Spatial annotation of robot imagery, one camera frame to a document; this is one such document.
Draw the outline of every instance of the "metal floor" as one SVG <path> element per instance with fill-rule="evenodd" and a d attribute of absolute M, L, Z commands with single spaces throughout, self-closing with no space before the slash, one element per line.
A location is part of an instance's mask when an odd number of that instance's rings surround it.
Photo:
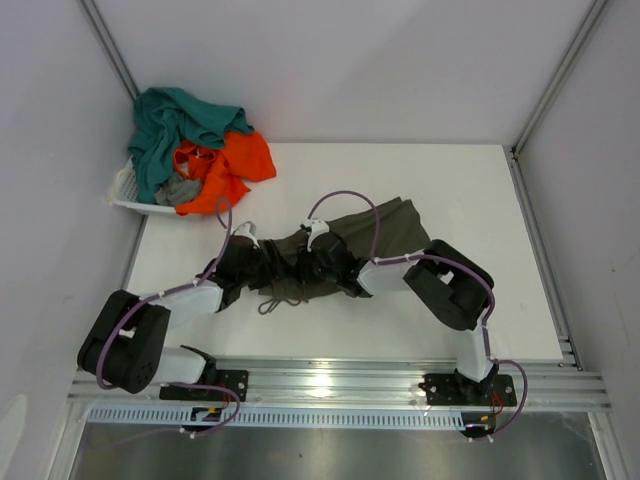
<path fill-rule="evenodd" d="M 87 424 L 71 478 L 605 479 L 585 414 L 525 414 L 493 444 L 457 432 L 228 427 L 111 446 L 152 428 Z"/>

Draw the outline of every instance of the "gray cloth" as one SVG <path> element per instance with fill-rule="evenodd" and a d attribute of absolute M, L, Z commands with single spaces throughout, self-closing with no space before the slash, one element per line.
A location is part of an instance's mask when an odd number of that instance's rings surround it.
<path fill-rule="evenodd" d="M 175 207 L 194 200 L 201 191 L 200 180 L 185 180 L 178 172 L 174 172 L 153 196 L 158 205 Z"/>
<path fill-rule="evenodd" d="M 420 214 L 411 200 L 394 198 L 377 206 L 380 215 L 380 233 L 376 256 L 395 257 L 413 253 L 429 246 L 429 235 L 420 224 Z M 351 252 L 360 258 L 368 258 L 373 234 L 375 215 L 372 210 L 347 215 L 327 222 L 332 231 L 340 235 Z M 274 240 L 275 247 L 289 265 L 295 265 L 300 245 L 306 245 L 307 234 L 298 230 L 281 240 Z M 308 300 L 337 293 L 340 290 L 331 282 L 303 285 L 293 278 L 286 278 L 273 285 L 261 288 L 260 295 L 268 295 L 276 300 Z"/>

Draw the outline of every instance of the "white wall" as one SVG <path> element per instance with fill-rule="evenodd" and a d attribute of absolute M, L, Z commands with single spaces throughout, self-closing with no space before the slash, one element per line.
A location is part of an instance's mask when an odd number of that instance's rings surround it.
<path fill-rule="evenodd" d="M 0 412 L 28 395 L 6 478 L 36 479 L 138 225 L 104 200 L 133 124 L 75 2 L 3 2 L 0 45 Z"/>
<path fill-rule="evenodd" d="M 141 89 L 271 141 L 512 144 L 591 0 L 98 0 Z"/>
<path fill-rule="evenodd" d="M 589 369 L 640 472 L 640 3 L 617 0 L 524 152 L 525 179 Z"/>

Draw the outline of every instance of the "white plastic basket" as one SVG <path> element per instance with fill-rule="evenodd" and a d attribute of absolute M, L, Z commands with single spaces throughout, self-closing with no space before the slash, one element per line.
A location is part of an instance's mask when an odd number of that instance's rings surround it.
<path fill-rule="evenodd" d="M 133 170 L 131 158 L 122 170 L 116 174 L 111 187 L 109 201 L 114 205 L 131 208 L 142 215 L 167 215 L 177 217 L 175 208 L 163 207 L 161 205 L 149 205 L 138 203 L 138 185 L 136 184 L 136 173 Z"/>

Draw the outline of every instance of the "white table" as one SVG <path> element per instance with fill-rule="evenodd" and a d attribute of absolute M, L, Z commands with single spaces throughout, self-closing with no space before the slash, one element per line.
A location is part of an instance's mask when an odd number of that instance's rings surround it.
<path fill-rule="evenodd" d="M 412 199 L 431 238 L 442 238 L 495 280 L 492 350 L 499 358 L 562 358 L 504 152 L 499 146 L 272 144 L 278 176 L 252 185 L 234 224 L 252 220 L 258 238 L 293 233 L 315 201 L 338 189 L 379 204 Z M 355 197 L 334 197 L 317 211 L 332 219 L 363 211 Z M 215 216 L 150 217 L 128 289 L 156 292 L 185 283 L 218 255 Z M 265 300 L 244 291 L 226 311 L 172 330 L 167 345 L 242 357 L 449 360 L 450 332 L 410 292 L 371 299 L 343 294 L 258 314 Z"/>

